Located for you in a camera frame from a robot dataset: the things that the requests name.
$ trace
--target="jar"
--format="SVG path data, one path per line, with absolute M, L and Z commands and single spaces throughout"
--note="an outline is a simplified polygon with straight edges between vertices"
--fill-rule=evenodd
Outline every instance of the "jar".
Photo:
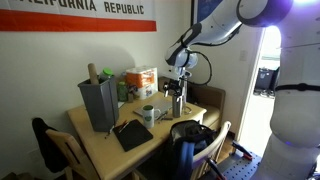
M 112 75 L 113 72 L 110 68 L 103 68 L 102 72 L 99 74 L 99 79 L 105 81 L 107 79 L 110 79 Z
M 128 88 L 124 81 L 118 83 L 118 100 L 121 102 L 128 101 Z

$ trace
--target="chair backrest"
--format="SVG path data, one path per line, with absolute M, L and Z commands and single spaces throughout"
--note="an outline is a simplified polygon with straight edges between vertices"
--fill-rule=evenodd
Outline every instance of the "chair backrest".
M 206 160 L 208 158 L 215 157 L 216 154 L 219 152 L 230 127 L 231 123 L 229 121 L 226 121 L 222 125 L 219 135 L 214 139 L 214 141 L 207 148 L 193 156 L 193 173 L 191 179 L 198 179 L 202 175 L 204 170 L 207 168 Z
M 86 179 L 99 179 L 93 164 L 72 135 L 51 129 L 48 129 L 46 134 L 65 155 L 74 171 Z

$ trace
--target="white mug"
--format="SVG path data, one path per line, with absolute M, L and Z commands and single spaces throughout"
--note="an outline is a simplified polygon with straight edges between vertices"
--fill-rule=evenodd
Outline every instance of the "white mug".
M 161 115 L 160 109 L 154 109 L 152 105 L 145 105 L 142 108 L 143 124 L 146 128 L 152 128 L 154 126 L 155 119 L 158 119 Z

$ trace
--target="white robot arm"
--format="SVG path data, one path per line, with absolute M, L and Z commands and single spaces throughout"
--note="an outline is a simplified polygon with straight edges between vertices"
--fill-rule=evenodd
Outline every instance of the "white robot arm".
M 197 63 L 191 45 L 219 45 L 243 23 L 276 25 L 281 33 L 281 75 L 272 135 L 252 179 L 307 179 L 320 153 L 320 0 L 222 0 L 206 19 L 189 28 L 165 60 L 179 80 Z

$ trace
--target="doorway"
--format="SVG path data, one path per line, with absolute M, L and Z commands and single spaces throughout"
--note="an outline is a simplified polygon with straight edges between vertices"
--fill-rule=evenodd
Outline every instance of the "doorway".
M 263 36 L 258 62 L 253 70 L 255 78 L 249 87 L 250 92 L 248 92 L 238 139 L 241 145 L 261 157 L 271 134 L 269 123 L 273 112 L 274 96 L 263 89 L 257 91 L 257 84 L 268 86 L 270 82 L 266 77 L 272 76 L 272 73 L 280 67 L 281 43 L 280 32 L 275 26 L 266 28 Z

